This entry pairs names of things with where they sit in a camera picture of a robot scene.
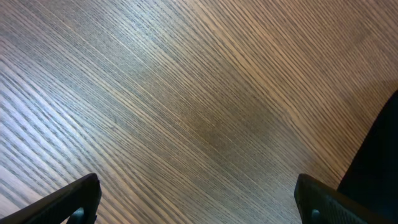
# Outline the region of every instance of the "black object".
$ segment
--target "black object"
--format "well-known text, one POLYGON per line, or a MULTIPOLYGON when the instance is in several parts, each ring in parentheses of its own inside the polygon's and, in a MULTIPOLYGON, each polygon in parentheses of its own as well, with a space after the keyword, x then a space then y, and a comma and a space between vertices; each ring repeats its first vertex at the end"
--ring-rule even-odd
POLYGON ((303 224, 398 223, 398 91, 384 105, 337 190, 300 174, 303 224))
POLYGON ((88 174, 60 190, 0 220, 0 224, 93 224, 101 200, 100 181, 88 174))

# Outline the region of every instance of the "black fabric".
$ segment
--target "black fabric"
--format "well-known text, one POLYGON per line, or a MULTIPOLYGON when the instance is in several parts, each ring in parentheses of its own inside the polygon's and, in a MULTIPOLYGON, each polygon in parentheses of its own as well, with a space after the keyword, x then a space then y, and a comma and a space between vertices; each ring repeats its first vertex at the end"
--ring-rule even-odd
POLYGON ((398 223, 398 91, 379 113, 338 191, 398 223))

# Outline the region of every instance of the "wooden surface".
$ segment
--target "wooden surface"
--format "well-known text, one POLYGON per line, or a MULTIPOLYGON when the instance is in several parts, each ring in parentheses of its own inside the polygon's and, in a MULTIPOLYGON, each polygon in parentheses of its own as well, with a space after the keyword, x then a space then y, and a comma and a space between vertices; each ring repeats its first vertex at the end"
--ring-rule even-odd
POLYGON ((398 4, 0 0, 0 217, 96 172, 98 223, 300 223, 398 88, 398 4))

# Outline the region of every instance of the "wooden floor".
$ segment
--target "wooden floor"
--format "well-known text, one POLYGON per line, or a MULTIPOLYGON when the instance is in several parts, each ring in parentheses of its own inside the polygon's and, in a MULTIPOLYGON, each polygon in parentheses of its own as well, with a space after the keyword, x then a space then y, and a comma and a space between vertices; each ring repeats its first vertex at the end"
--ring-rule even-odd
POLYGON ((300 223, 398 88, 398 3, 0 0, 0 217, 96 172, 98 223, 300 223))

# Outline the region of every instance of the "wood grain surface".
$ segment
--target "wood grain surface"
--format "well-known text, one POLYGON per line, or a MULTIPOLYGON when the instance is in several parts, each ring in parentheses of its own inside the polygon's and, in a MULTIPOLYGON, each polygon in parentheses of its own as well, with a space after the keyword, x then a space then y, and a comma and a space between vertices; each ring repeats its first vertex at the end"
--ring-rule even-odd
POLYGON ((0 0, 0 217, 90 172, 98 223, 300 223, 398 88, 398 3, 0 0))

